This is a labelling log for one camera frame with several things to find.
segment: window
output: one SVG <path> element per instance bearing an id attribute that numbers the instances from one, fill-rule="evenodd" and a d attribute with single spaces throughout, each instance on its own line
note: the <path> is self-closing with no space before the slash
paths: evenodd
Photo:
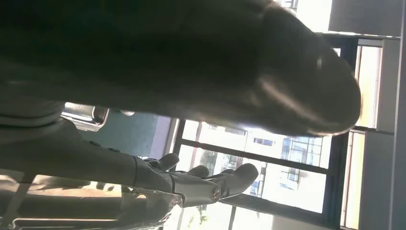
<path id="1" fill-rule="evenodd" d="M 215 126 L 215 125 L 209 125 L 209 129 L 210 129 L 210 130 L 217 130 L 217 126 Z"/>
<path id="2" fill-rule="evenodd" d="M 297 10 L 298 0 L 276 0 L 282 7 L 290 9 L 292 11 Z"/>
<path id="3" fill-rule="evenodd" d="M 298 0 L 296 17 L 314 32 L 328 31 L 332 0 Z"/>
<path id="4" fill-rule="evenodd" d="M 202 159 L 212 155 L 212 151 L 181 145 L 176 170 L 188 171 L 203 165 Z M 244 194 L 267 199 L 272 202 L 299 207 L 313 212 L 322 212 L 326 175 L 261 162 L 244 157 L 217 152 L 213 174 L 221 173 L 227 168 L 236 169 L 239 165 L 251 163 L 258 169 L 259 175 Z"/>
<path id="5" fill-rule="evenodd" d="M 261 130 L 248 132 L 221 126 L 213 130 L 212 126 L 205 122 L 199 124 L 187 120 L 182 134 L 183 139 L 328 168 L 331 137 L 290 138 Z M 230 164 L 239 166 L 238 162 L 231 161 Z"/>
<path id="6" fill-rule="evenodd" d="M 376 128 L 382 48 L 359 46 L 355 78 L 361 90 L 361 115 L 357 126 Z"/>
<path id="7" fill-rule="evenodd" d="M 281 159 L 320 165 L 322 138 L 286 138 L 283 140 Z"/>
<path id="8" fill-rule="evenodd" d="M 272 224 L 273 224 L 272 215 L 237 207 L 232 229 L 271 230 Z"/>
<path id="9" fill-rule="evenodd" d="M 337 54 L 345 59 L 354 70 L 356 66 L 362 65 L 362 57 L 357 58 L 357 38 L 337 38 L 333 35 L 326 35 L 326 38 L 335 47 Z M 362 78 L 363 76 L 360 75 L 358 81 L 361 82 Z M 377 81 L 374 77 L 371 82 L 376 86 Z M 365 98 L 367 97 L 362 98 L 363 106 L 365 106 Z M 352 145 L 348 145 L 347 142 L 348 138 L 356 138 L 359 133 L 355 135 L 346 133 L 333 138 L 289 137 L 263 130 L 242 131 L 237 129 L 236 131 L 236 129 L 222 126 L 213 128 L 213 125 L 205 122 L 181 122 L 185 126 L 184 132 L 178 134 L 180 136 L 175 143 L 175 147 L 177 147 L 174 148 L 178 149 L 180 154 L 178 165 L 180 170 L 182 170 L 182 165 L 188 169 L 200 164 L 200 160 L 205 158 L 202 156 L 202 154 L 206 154 L 205 150 L 216 153 L 213 174 L 247 162 L 257 167 L 259 176 L 251 187 L 241 195 L 221 201 L 224 204 L 232 205 L 232 210 L 248 208 L 255 210 L 250 211 L 253 217 L 257 214 L 256 211 L 259 211 L 336 228 L 340 224 L 340 217 L 336 214 L 340 212 L 340 209 L 337 210 L 337 208 L 341 206 L 338 200 L 343 196 L 340 187 L 342 188 L 342 183 L 345 182 L 344 196 L 347 197 L 343 198 L 341 216 L 346 220 L 342 219 L 341 224 L 349 227 L 351 222 L 358 218 L 353 214 L 358 214 L 356 209 L 359 204 L 359 200 L 357 201 L 359 192 L 358 188 L 353 187 L 357 183 L 360 185 L 361 179 L 358 174 L 357 179 L 347 176 L 344 181 L 346 166 L 343 158 L 347 149 L 350 148 L 353 152 L 352 158 L 360 157 L 354 152 L 355 142 Z M 358 146 L 362 144 L 363 140 L 360 138 Z M 350 174 L 354 174 L 359 172 L 359 169 L 351 171 Z"/>
<path id="10" fill-rule="evenodd" d="M 227 133 L 233 133 L 233 134 L 242 135 L 242 136 L 245 136 L 247 134 L 246 131 L 240 130 L 240 129 L 235 129 L 235 128 L 225 128 L 224 131 Z"/>
<path id="11" fill-rule="evenodd" d="M 258 143 L 258 144 L 261 144 L 261 145 L 272 146 L 273 141 L 265 140 L 265 139 L 261 139 L 261 138 L 254 138 L 254 143 Z"/>
<path id="12" fill-rule="evenodd" d="M 231 205 L 222 203 L 184 208 L 180 216 L 180 230 L 228 229 L 231 209 Z"/>
<path id="13" fill-rule="evenodd" d="M 350 132 L 345 169 L 341 226 L 358 229 L 365 134 Z"/>
<path id="14" fill-rule="evenodd" d="M 1 200 L 0 205 L 0 224 L 2 218 L 7 213 L 7 206 L 12 202 L 12 199 L 17 195 L 20 182 L 23 181 L 24 173 L 14 170 L 0 169 L 0 192 Z"/>
<path id="15" fill-rule="evenodd" d="M 213 175 L 216 160 L 216 152 L 204 150 L 202 159 L 200 160 L 200 165 L 206 166 L 210 172 L 210 175 Z"/>

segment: wall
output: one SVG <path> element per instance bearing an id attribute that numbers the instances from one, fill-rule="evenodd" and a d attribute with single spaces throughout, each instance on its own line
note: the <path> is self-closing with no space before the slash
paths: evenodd
<path id="1" fill-rule="evenodd" d="M 388 228 L 394 136 L 367 132 L 359 230 Z"/>
<path id="2" fill-rule="evenodd" d="M 272 230 L 329 230 L 329 229 L 305 222 L 274 216 Z"/>
<path id="3" fill-rule="evenodd" d="M 400 42 L 398 40 L 383 41 L 377 129 L 390 133 L 393 133 L 395 129 L 399 49 Z"/>
<path id="4" fill-rule="evenodd" d="M 400 36 L 402 0 L 333 0 L 328 29 Z"/>

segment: black window frame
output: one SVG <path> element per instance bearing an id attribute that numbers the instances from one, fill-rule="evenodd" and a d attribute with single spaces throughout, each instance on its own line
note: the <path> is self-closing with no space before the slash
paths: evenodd
<path id="1" fill-rule="evenodd" d="M 349 36 L 341 34 L 318 34 L 323 37 L 333 48 L 340 48 L 340 57 L 344 59 L 349 66 L 355 70 L 358 41 L 359 39 L 382 40 L 380 37 L 368 36 Z M 306 163 L 294 162 L 284 159 L 277 159 L 244 151 L 228 149 L 198 141 L 183 139 L 183 130 L 186 120 L 180 120 L 178 132 L 174 143 L 174 153 L 179 154 L 182 145 L 211 150 L 223 154 L 258 160 L 267 163 L 274 163 L 286 167 L 296 168 L 298 171 L 305 170 L 314 173 L 326 175 L 325 196 L 322 213 L 316 213 L 297 207 L 279 204 L 256 196 L 240 194 L 234 197 L 223 199 L 220 202 L 232 205 L 229 230 L 232 229 L 235 217 L 236 207 L 242 207 L 249 210 L 262 212 L 266 214 L 282 216 L 289 219 L 295 219 L 312 223 L 318 226 L 339 229 L 341 206 L 343 198 L 345 166 L 347 158 L 347 147 L 349 133 L 335 136 L 331 141 L 330 159 L 328 169 L 319 166 L 307 165 Z M 354 127 L 354 130 L 365 131 L 365 127 Z"/>

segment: gray wall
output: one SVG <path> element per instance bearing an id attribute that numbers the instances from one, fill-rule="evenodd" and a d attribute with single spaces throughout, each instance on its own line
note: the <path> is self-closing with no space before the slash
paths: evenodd
<path id="1" fill-rule="evenodd" d="M 402 0 L 333 0 L 330 31 L 400 36 Z"/>
<path id="2" fill-rule="evenodd" d="M 272 230 L 329 230 L 329 229 L 305 222 L 274 216 Z"/>
<path id="3" fill-rule="evenodd" d="M 394 132 L 397 73 L 399 69 L 398 40 L 384 40 L 382 50 L 381 86 L 379 89 L 377 129 Z"/>
<path id="4" fill-rule="evenodd" d="M 359 230 L 388 229 L 394 136 L 365 135 Z"/>
<path id="5" fill-rule="evenodd" d="M 158 121 L 157 115 L 135 113 L 125 116 L 110 110 L 106 124 L 98 132 L 80 131 L 83 139 L 134 156 L 149 156 Z"/>

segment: window frame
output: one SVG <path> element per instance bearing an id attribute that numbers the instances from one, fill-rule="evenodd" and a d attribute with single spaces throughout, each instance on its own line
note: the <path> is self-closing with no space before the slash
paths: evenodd
<path id="1" fill-rule="evenodd" d="M 361 36 L 347 36 L 341 34 L 319 34 L 334 48 L 340 48 L 340 57 L 346 60 L 349 66 L 355 70 L 357 60 L 357 50 L 359 39 L 371 39 L 370 37 Z M 247 159 L 253 159 L 266 163 L 278 164 L 290 168 L 295 168 L 299 172 L 305 170 L 314 173 L 321 173 L 326 175 L 325 195 L 323 200 L 322 213 L 316 213 L 309 210 L 304 210 L 298 207 L 292 207 L 288 205 L 279 204 L 266 199 L 262 199 L 252 195 L 240 194 L 227 199 L 220 200 L 224 204 L 232 205 L 232 212 L 230 217 L 229 230 L 232 229 L 236 207 L 242 207 L 249 210 L 262 212 L 266 214 L 282 216 L 290 219 L 295 219 L 311 224 L 315 224 L 322 227 L 339 229 L 341 206 L 343 199 L 344 189 L 344 177 L 345 166 L 347 159 L 347 147 L 349 141 L 349 133 L 335 136 L 331 140 L 330 159 L 328 163 L 328 169 L 308 165 L 306 163 L 294 162 L 284 159 L 277 159 L 268 156 L 257 155 L 249 152 L 244 152 L 235 149 L 224 148 L 206 143 L 200 143 L 198 141 L 183 139 L 183 131 L 186 120 L 180 120 L 178 132 L 176 134 L 173 152 L 179 155 L 182 145 L 190 146 L 194 148 L 201 148 L 203 150 L 210 150 L 228 154 L 237 157 L 243 157 Z M 352 131 L 365 131 L 365 127 L 354 127 Z"/>

